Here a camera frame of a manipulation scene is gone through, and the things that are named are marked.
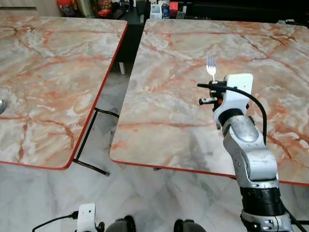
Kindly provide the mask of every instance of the tiled floor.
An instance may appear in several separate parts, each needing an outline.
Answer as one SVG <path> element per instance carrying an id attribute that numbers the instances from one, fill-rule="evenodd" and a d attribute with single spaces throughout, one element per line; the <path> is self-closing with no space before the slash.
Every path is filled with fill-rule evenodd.
<path id="1" fill-rule="evenodd" d="M 128 75 L 110 73 L 98 107 L 120 112 Z M 96 204 L 96 222 L 108 226 L 131 214 L 138 232 L 171 232 L 178 218 L 191 218 L 208 232 L 245 231 L 236 182 L 226 177 L 118 165 L 108 158 L 112 116 L 99 114 L 81 160 L 111 173 L 105 177 L 73 163 L 65 171 L 0 164 L 0 231 L 31 229 L 54 217 Z M 309 188 L 281 186 L 282 199 L 298 219 L 309 219 Z M 73 232 L 76 220 L 62 220 L 40 232 Z"/>

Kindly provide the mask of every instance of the silver fork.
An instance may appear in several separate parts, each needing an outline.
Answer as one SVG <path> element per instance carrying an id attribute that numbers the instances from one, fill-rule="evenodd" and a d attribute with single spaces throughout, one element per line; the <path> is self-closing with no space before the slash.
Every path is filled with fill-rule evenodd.
<path id="1" fill-rule="evenodd" d="M 214 76 L 216 74 L 216 55 L 213 55 L 212 53 L 207 54 L 206 70 L 208 74 L 212 76 L 212 80 L 215 81 Z"/>

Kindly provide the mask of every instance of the black table leg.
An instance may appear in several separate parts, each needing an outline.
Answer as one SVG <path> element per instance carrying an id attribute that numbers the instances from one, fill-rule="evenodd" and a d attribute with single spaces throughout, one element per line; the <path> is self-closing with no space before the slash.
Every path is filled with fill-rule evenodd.
<path id="1" fill-rule="evenodd" d="M 84 167 L 90 168 L 90 169 L 92 169 L 92 170 L 95 170 L 95 171 L 97 171 L 97 172 L 99 172 L 99 173 L 101 173 L 101 174 L 103 174 L 103 175 L 105 175 L 105 176 L 109 176 L 110 173 L 108 173 L 108 172 L 106 172 L 106 171 L 104 171 L 104 170 L 102 170 L 102 169 L 100 169 L 100 168 L 97 168 L 97 167 L 95 167 L 95 166 L 93 166 L 93 165 L 90 165 L 90 164 L 88 164 L 88 163 L 85 163 L 85 162 L 82 162 L 82 161 L 79 160 L 79 158 L 80 158 L 80 156 L 81 156 L 81 154 L 82 154 L 82 151 L 83 151 L 83 149 L 84 149 L 84 146 L 85 146 L 85 144 L 86 144 L 86 142 L 87 142 L 88 136 L 89 136 L 90 131 L 91 131 L 91 128 L 92 128 L 92 126 L 93 126 L 93 123 L 94 123 L 95 120 L 96 120 L 96 117 L 97 117 L 98 112 L 101 112 L 101 113 L 104 113 L 104 114 L 108 114 L 108 115 L 112 115 L 112 116 L 114 116 L 114 117 L 116 117 L 116 118 L 119 118 L 119 115 L 118 115 L 118 114 L 115 114 L 114 112 L 106 111 L 106 110 L 101 110 L 101 109 L 98 109 L 98 108 L 95 107 L 95 114 L 94 114 L 93 117 L 92 117 L 92 120 L 91 120 L 91 122 L 90 122 L 90 125 L 89 125 L 89 127 L 88 127 L 88 130 L 87 130 L 87 132 L 86 132 L 86 135 L 85 135 L 85 137 L 84 137 L 84 139 L 83 139 L 83 142 L 82 142 L 82 144 L 81 144 L 81 147 L 80 147 L 79 150 L 78 150 L 78 153 L 77 153 L 76 158 L 73 159 L 73 162 L 74 162 L 74 163 L 77 163 L 77 164 L 79 164 L 79 165 L 82 165 L 82 166 L 84 166 Z"/>

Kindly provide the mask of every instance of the marble table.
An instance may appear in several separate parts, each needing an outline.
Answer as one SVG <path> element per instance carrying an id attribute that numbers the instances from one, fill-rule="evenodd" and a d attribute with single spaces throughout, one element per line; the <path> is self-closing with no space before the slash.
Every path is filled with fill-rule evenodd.
<path id="1" fill-rule="evenodd" d="M 0 162 L 68 168 L 126 21 L 0 17 Z"/>
<path id="2" fill-rule="evenodd" d="M 212 118 L 205 59 L 217 79 L 252 73 L 253 95 L 268 116 L 267 147 L 280 180 L 309 185 L 309 30 L 254 22 L 148 20 L 129 81 L 110 158 L 119 163 L 234 176 Z M 262 130 L 259 109 L 248 115 Z"/>

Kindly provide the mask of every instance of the red table edge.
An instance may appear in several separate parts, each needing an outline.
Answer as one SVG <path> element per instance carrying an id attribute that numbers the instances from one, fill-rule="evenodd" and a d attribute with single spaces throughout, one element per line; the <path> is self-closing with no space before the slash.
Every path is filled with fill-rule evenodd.
<path id="1" fill-rule="evenodd" d="M 206 172 L 206 171 L 198 171 L 193 169 L 185 169 L 185 168 L 174 168 L 174 167 L 164 167 L 164 166 L 157 166 L 157 165 L 150 165 L 150 164 L 140 164 L 140 163 L 132 163 L 132 162 L 125 162 L 125 161 L 119 161 L 114 160 L 111 158 L 109 154 L 110 159 L 115 163 L 120 164 L 126 164 L 126 165 L 132 165 L 132 166 L 140 166 L 140 167 L 148 167 L 148 168 L 159 168 L 159 169 L 169 169 L 169 170 L 175 170 L 175 171 L 181 171 L 181 172 L 188 172 L 188 173 L 199 173 L 199 174 L 208 174 L 208 175 L 218 175 L 218 176 L 224 176 L 224 177 L 231 177 L 236 178 L 235 175 L 229 175 L 229 174 L 222 174 L 222 173 L 213 173 L 213 172 Z M 299 182 L 291 182 L 291 181 L 279 181 L 281 184 L 289 184 L 289 185 L 301 185 L 301 186 L 309 186 L 309 183 L 299 183 Z"/>
<path id="2" fill-rule="evenodd" d="M 96 105 L 97 105 L 98 99 L 99 99 L 99 97 L 100 97 L 100 95 L 101 95 L 101 93 L 102 93 L 103 87 L 104 87 L 105 82 L 106 82 L 107 77 L 108 77 L 108 74 L 110 73 L 110 70 L 111 70 L 112 65 L 113 65 L 113 63 L 114 63 L 114 60 L 115 60 L 116 55 L 117 55 L 117 53 L 118 53 L 119 47 L 120 47 L 120 45 L 121 45 L 121 43 L 122 43 L 122 40 L 123 40 L 123 38 L 124 38 L 124 35 L 125 35 L 125 33 L 126 33 L 126 29 L 127 29 L 127 22 L 126 22 L 125 29 L 124 29 L 124 31 L 123 31 L 123 33 L 122 33 L 122 35 L 121 35 L 120 40 L 119 40 L 118 46 L 117 46 L 117 48 L 116 48 L 116 50 L 115 50 L 115 52 L 114 52 L 114 55 L 113 55 L 113 57 L 112 57 L 112 60 L 111 60 L 111 62 L 110 62 L 110 65 L 109 65 L 109 67 L 108 67 L 108 70 L 106 71 L 106 74 L 105 74 L 105 76 L 104 76 L 104 79 L 103 79 L 103 82 L 102 82 L 102 84 L 101 84 L 101 87 L 100 87 L 100 89 L 98 90 L 98 94 L 97 94 L 97 96 L 96 96 L 96 99 L 95 99 L 95 101 L 94 101 L 94 103 L 93 103 L 93 105 L 92 105 L 92 108 L 91 108 L 91 110 L 90 110 L 90 112 L 89 112 L 89 115 L 88 115 L 88 117 L 87 117 L 87 119 L 86 119 L 86 122 L 85 122 L 85 124 L 84 124 L 83 129 L 82 129 L 82 132 L 81 132 L 81 134 L 80 134 L 80 136 L 79 136 L 79 138 L 78 138 L 78 140 L 77 140 L 77 143 L 76 143 L 76 145 L 75 145 L 75 148 L 74 148 L 74 150 L 73 150 L 73 152 L 72 152 L 72 155 L 71 155 L 71 157 L 70 157 L 68 163 L 67 163 L 65 166 L 60 167 L 60 168 L 43 167 L 43 166 L 29 165 L 29 164 L 23 164 L 23 163 L 14 163 L 14 162 L 7 162 L 7 161 L 1 161 L 1 160 L 0 160 L 0 163 L 13 164 L 13 165 L 19 165 L 19 166 L 24 166 L 24 167 L 48 169 L 48 170 L 65 170 L 65 169 L 67 169 L 67 168 L 70 167 L 70 165 L 71 165 L 71 163 L 72 163 L 72 161 L 73 161 L 73 159 L 74 159 L 74 157 L 75 157 L 75 154 L 76 154 L 76 152 L 77 152 L 77 150 L 78 150 L 78 148 L 79 148 L 79 145 L 80 145 L 80 143 L 81 143 L 81 141 L 82 141 L 82 138 L 83 138 L 83 136 L 84 136 L 84 133 L 85 133 L 85 131 L 86 131 L 86 129 L 87 129 L 87 126 L 88 126 L 88 123 L 89 123 L 89 121 L 90 121 L 90 119 L 91 119 L 92 113 L 93 113 L 93 111 L 94 111 L 94 109 L 95 109 L 95 107 L 96 107 Z"/>

